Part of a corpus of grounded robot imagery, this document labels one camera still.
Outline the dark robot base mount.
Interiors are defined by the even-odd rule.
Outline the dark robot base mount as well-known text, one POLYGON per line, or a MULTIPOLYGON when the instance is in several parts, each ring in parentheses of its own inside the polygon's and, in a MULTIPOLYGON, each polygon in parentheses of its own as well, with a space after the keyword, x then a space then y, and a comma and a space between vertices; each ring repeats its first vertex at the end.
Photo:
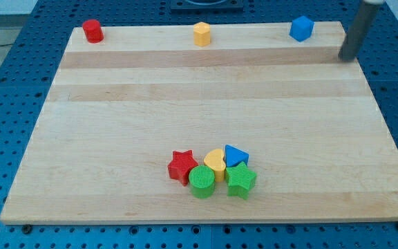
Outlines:
POLYGON ((172 11, 242 10, 243 0, 169 0, 172 11))

